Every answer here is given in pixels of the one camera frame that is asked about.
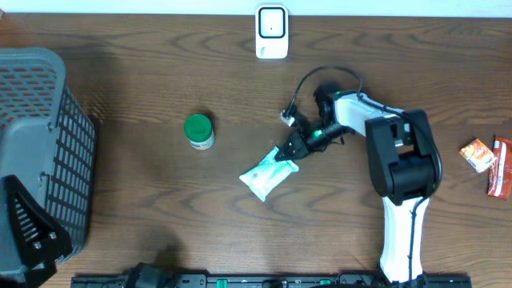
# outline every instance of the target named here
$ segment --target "orange packet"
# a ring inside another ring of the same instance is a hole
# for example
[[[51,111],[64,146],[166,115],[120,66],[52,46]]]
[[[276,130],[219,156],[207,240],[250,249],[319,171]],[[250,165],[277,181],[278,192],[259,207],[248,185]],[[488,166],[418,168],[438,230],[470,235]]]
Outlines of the orange packet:
[[[512,141],[496,137],[494,155],[498,160],[490,168],[487,196],[507,200],[512,190]]]
[[[473,140],[466,147],[462,148],[459,153],[479,173],[487,170],[496,161],[493,152],[478,139]]]

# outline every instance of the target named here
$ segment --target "white wall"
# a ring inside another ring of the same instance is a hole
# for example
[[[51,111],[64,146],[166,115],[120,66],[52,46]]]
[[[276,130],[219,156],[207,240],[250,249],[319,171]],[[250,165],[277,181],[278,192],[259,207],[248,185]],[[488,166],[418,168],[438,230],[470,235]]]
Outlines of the white wall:
[[[5,12],[241,14],[258,0],[0,0]],[[512,0],[281,0],[291,15],[512,18]]]

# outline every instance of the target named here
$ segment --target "wood grain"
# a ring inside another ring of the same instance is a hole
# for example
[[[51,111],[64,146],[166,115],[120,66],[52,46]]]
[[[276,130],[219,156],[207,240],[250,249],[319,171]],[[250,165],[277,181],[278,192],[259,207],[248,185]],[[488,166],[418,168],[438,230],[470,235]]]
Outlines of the wood grain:
[[[486,196],[458,150],[512,138],[512,22],[501,19],[292,17],[283,60],[254,55],[254,19],[235,16],[7,14],[0,46],[59,53],[84,108],[102,120],[90,240],[47,286],[138,262],[215,274],[373,269],[382,202],[364,138],[300,161],[261,203],[238,176],[290,132],[278,119],[298,80],[322,64],[359,71],[377,101],[423,108],[445,178],[424,224],[428,272],[466,272],[475,287],[512,280],[512,209]],[[314,118],[311,95],[298,99]],[[217,136],[190,148],[182,125],[208,113]]]

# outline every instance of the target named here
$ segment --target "red packet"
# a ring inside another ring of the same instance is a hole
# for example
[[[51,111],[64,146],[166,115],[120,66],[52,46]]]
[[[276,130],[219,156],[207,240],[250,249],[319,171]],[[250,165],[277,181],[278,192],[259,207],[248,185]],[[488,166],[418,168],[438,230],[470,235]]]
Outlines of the red packet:
[[[512,190],[512,141],[496,137],[493,152],[497,160],[490,168],[487,195],[507,200]]]

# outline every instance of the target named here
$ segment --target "green lid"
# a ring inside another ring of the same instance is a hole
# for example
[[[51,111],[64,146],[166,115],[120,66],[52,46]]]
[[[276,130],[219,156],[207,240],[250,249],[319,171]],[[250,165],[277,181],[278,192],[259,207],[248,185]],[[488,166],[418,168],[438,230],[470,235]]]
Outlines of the green lid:
[[[185,121],[185,135],[192,142],[204,142],[214,132],[207,116],[196,114]]]

